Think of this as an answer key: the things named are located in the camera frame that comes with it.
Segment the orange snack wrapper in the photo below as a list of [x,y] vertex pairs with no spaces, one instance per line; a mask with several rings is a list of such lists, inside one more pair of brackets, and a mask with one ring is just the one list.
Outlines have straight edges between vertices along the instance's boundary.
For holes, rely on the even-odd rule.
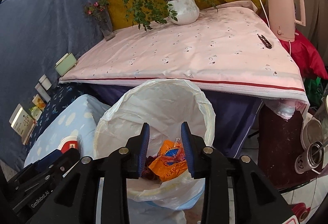
[[187,170],[187,161],[181,139],[177,137],[175,141],[165,140],[157,157],[148,167],[161,182],[183,174]]

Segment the small red white paper cup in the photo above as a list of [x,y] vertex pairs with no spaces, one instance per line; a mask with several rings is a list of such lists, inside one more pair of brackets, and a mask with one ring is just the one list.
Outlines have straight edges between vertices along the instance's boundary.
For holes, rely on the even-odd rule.
[[67,136],[63,138],[57,147],[58,150],[61,151],[61,153],[67,152],[69,149],[74,148],[78,150],[78,139],[77,136]]

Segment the white lined trash bin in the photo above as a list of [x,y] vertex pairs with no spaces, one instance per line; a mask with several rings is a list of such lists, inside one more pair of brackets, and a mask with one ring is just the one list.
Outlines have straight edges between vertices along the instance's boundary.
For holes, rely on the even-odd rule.
[[[130,137],[140,134],[145,122],[150,125],[147,154],[152,156],[165,140],[180,136],[183,122],[208,146],[215,137],[215,113],[198,86],[182,79],[149,80],[125,93],[104,113],[95,130],[95,158],[124,147]],[[192,208],[204,189],[204,180],[194,180],[188,171],[164,183],[127,181],[129,199],[172,210]]]

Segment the green white small packet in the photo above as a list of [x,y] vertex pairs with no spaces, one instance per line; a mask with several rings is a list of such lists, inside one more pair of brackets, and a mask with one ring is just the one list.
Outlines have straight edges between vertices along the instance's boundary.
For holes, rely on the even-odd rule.
[[38,121],[42,114],[42,110],[39,107],[34,106],[34,107],[30,108],[30,113],[31,113],[32,118],[34,120]]

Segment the dark red stool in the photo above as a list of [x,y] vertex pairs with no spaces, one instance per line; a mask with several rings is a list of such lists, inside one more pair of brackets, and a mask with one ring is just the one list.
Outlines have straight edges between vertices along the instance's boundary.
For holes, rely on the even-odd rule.
[[292,189],[316,177],[312,171],[297,174],[296,158],[304,152],[301,144],[303,117],[298,111],[284,120],[267,106],[259,112],[259,152],[257,165],[272,185]]

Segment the yellow small box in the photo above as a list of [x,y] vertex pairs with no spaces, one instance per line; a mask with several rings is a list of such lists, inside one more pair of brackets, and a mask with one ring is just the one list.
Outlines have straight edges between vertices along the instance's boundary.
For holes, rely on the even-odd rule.
[[40,97],[39,94],[34,95],[32,99],[32,103],[38,107],[41,111],[44,111],[46,108],[47,104],[44,102],[44,100]]

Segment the navy floral cloth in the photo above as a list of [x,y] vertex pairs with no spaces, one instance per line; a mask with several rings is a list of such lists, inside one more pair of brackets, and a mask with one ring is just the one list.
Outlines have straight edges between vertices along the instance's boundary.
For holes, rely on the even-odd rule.
[[36,122],[36,127],[30,136],[26,151],[29,152],[40,135],[56,119],[56,117],[82,95],[91,95],[92,89],[85,84],[62,84],[58,85],[52,93],[43,113]]

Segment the white tall bottle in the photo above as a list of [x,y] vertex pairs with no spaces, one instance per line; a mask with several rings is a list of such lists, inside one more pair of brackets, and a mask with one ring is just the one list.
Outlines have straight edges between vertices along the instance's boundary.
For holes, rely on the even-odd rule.
[[39,93],[39,95],[41,96],[41,98],[43,99],[44,102],[49,102],[51,97],[49,96],[49,94],[46,92],[46,90],[43,88],[43,86],[38,83],[35,86],[36,91]]

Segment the white jar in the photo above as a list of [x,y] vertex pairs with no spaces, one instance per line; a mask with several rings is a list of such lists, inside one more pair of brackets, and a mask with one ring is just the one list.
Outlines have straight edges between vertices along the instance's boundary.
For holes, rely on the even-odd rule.
[[42,75],[38,82],[42,85],[42,87],[48,91],[52,87],[52,83],[46,75]]

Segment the metal can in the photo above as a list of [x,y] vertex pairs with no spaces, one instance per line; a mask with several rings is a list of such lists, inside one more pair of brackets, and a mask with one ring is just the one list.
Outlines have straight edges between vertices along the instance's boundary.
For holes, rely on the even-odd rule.
[[323,162],[324,149],[320,141],[312,143],[295,161],[295,171],[303,174],[307,171],[314,171]]

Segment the mint green box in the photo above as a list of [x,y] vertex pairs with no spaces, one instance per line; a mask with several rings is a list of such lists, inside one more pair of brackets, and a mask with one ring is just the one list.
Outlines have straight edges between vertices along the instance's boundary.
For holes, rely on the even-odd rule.
[[72,69],[77,63],[77,59],[72,53],[66,53],[55,64],[55,70],[60,76],[64,76],[70,69]]

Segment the pink bed sheet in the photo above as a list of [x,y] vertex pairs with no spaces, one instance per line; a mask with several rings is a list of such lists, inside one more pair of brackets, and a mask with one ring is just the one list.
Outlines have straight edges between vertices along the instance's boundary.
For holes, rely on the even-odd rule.
[[192,24],[116,30],[113,39],[91,48],[60,81],[138,86],[156,78],[275,99],[301,112],[310,106],[298,66],[249,1],[202,10]]

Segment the black hair clip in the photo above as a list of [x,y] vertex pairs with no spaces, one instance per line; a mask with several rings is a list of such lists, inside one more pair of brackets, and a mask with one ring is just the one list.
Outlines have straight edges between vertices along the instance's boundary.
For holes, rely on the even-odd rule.
[[263,35],[257,35],[267,49],[272,49],[272,44]]

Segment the glass vase pink flowers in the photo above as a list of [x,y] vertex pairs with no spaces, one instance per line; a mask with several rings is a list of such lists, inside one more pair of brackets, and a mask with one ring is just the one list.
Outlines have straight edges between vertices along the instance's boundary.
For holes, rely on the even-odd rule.
[[106,41],[110,41],[115,37],[107,10],[108,6],[108,0],[97,0],[93,3],[89,2],[84,6],[85,13],[95,19]]

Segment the blue wall curtain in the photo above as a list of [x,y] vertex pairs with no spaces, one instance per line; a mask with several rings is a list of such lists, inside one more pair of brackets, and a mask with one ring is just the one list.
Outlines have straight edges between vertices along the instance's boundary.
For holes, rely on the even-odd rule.
[[82,56],[103,39],[84,7],[96,0],[3,0],[1,2],[1,160],[23,168],[27,153],[9,119],[28,109],[42,76],[57,84],[56,62]]

